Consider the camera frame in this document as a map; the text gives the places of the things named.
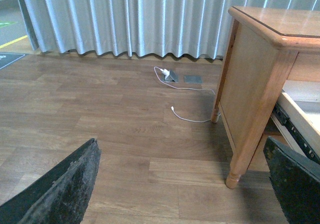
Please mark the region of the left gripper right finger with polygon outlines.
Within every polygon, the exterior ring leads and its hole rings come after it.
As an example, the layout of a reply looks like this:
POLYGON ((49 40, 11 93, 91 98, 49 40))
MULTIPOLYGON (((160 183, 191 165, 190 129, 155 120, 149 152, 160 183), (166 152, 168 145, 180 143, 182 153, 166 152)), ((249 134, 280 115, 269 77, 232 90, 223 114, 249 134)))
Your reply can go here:
POLYGON ((269 136, 263 148, 270 181, 290 224, 320 222, 320 165, 269 136))

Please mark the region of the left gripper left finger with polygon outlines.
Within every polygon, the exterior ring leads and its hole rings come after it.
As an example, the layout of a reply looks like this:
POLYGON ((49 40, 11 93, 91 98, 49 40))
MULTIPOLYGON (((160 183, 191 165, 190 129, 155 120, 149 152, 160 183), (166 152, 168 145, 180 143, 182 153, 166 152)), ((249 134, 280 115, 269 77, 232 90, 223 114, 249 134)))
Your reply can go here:
POLYGON ((0 207, 2 224, 79 224, 95 186, 101 149, 89 139, 0 207))

